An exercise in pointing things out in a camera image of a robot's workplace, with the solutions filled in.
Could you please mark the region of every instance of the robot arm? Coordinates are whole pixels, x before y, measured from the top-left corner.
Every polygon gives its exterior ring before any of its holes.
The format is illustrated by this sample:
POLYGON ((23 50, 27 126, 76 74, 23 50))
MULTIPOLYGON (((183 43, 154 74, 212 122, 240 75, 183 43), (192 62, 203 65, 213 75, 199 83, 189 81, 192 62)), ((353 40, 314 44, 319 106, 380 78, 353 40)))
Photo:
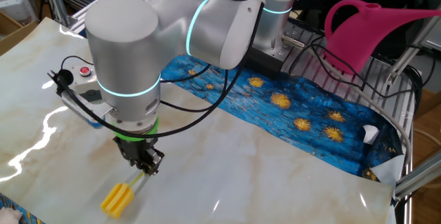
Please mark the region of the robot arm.
MULTIPOLYGON (((236 67, 248 49, 260 4, 260 0, 94 3, 85 26, 94 62, 92 76, 104 101, 101 112, 108 112, 106 121, 135 134, 155 132, 161 70, 176 55, 185 53, 221 68, 236 67)), ((85 103, 81 93, 75 96, 85 103)), ((59 94, 67 106, 90 121, 71 101, 71 94, 59 94)), ((130 165, 146 174, 158 172, 164 154, 153 147, 157 139, 133 139, 116 133, 114 140, 130 165)))

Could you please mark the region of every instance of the watering can spout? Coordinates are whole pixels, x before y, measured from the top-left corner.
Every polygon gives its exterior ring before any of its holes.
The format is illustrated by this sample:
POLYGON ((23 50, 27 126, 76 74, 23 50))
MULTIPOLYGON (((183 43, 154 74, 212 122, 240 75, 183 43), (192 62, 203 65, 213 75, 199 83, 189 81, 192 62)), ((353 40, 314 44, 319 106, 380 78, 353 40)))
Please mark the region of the watering can spout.
MULTIPOLYGON (((381 8, 376 3, 360 0, 343 0, 328 13, 325 21, 327 49, 339 59, 360 72, 376 46, 396 28, 421 18, 441 16, 440 10, 402 10, 381 8), (342 6, 355 6, 359 13, 349 17, 335 32, 331 22, 336 11, 342 6)), ((329 62, 344 72, 354 71, 329 53, 329 62)))

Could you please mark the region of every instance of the blue cloth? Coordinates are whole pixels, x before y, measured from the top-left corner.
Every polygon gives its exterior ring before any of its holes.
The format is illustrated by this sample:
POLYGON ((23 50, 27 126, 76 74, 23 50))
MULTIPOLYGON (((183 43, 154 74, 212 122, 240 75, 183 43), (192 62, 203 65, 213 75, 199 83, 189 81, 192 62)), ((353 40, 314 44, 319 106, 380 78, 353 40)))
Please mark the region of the blue cloth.
MULTIPOLYGON (((162 78, 188 77, 189 71, 199 72, 206 65, 190 56, 176 57, 162 71, 162 78)), ((236 71, 230 71, 229 82, 236 71)), ((211 67, 195 79, 176 84, 214 103, 221 94, 223 83, 223 70, 211 67), (209 84, 214 87, 212 90, 208 89, 209 84)), ((282 74, 272 81, 245 68, 219 107, 357 176, 366 177, 369 168, 402 154, 398 134, 386 119, 370 108, 348 102, 302 77, 282 74), (363 143, 364 125, 380 129, 373 145, 363 143)))

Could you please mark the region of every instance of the black mount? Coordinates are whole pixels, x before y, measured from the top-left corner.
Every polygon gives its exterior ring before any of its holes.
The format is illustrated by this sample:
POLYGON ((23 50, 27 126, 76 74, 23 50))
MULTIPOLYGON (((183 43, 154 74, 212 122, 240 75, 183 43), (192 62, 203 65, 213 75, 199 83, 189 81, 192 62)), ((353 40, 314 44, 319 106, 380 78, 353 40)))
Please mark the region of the black mount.
POLYGON ((149 139, 149 141, 125 141, 115 137, 113 140, 118 145, 123 158, 129 161, 130 166, 136 165, 138 169, 149 175, 158 173, 159 165, 164 157, 164 153, 153 147, 158 138, 149 139))

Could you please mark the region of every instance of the emergency stop button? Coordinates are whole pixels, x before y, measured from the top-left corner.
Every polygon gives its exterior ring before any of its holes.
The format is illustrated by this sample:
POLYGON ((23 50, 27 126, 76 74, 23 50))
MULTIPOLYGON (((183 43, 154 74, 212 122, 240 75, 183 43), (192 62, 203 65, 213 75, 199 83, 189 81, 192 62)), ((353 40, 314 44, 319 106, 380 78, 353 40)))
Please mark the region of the emergency stop button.
POLYGON ((87 67, 87 66, 83 66, 83 67, 80 69, 80 75, 83 76, 83 77, 87 77, 87 76, 89 76, 90 73, 91 73, 90 68, 87 67))

